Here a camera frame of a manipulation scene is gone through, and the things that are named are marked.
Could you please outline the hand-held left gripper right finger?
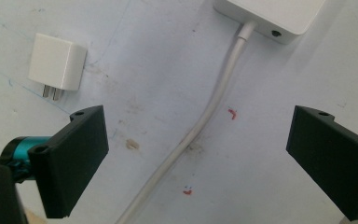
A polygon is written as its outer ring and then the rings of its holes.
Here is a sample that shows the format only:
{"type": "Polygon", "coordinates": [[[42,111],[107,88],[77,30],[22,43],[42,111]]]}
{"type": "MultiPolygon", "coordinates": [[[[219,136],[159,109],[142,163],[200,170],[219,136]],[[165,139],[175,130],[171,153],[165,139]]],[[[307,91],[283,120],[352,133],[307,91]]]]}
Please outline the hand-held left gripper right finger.
{"type": "Polygon", "coordinates": [[[286,151],[348,220],[358,220],[358,134],[326,112],[297,105],[286,151]]]}

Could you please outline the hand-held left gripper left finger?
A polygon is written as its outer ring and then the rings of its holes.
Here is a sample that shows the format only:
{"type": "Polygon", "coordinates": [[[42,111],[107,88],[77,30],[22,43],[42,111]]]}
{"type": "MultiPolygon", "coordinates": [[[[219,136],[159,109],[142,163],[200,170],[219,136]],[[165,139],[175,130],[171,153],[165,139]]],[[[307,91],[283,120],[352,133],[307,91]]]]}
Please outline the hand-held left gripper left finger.
{"type": "Polygon", "coordinates": [[[48,218],[68,217],[109,151],[103,107],[76,111],[53,136],[22,136],[4,148],[0,163],[14,179],[34,179],[48,218]]]}

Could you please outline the white plug charger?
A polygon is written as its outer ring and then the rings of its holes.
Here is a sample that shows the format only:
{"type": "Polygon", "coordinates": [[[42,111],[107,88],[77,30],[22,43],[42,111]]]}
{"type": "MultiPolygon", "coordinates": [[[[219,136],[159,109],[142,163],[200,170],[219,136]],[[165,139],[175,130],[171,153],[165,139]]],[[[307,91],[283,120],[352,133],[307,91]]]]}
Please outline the white plug charger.
{"type": "Polygon", "coordinates": [[[36,34],[28,78],[44,85],[42,96],[59,101],[64,91],[77,91],[87,49],[57,37],[36,34]]]}

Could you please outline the white power strip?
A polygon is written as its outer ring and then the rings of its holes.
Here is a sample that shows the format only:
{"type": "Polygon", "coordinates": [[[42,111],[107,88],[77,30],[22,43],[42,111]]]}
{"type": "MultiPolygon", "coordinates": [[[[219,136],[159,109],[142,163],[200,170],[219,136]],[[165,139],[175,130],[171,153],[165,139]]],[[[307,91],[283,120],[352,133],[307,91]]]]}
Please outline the white power strip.
{"type": "Polygon", "coordinates": [[[253,21],[255,30],[281,44],[305,34],[325,0],[213,0],[214,9],[234,21],[253,21]]]}

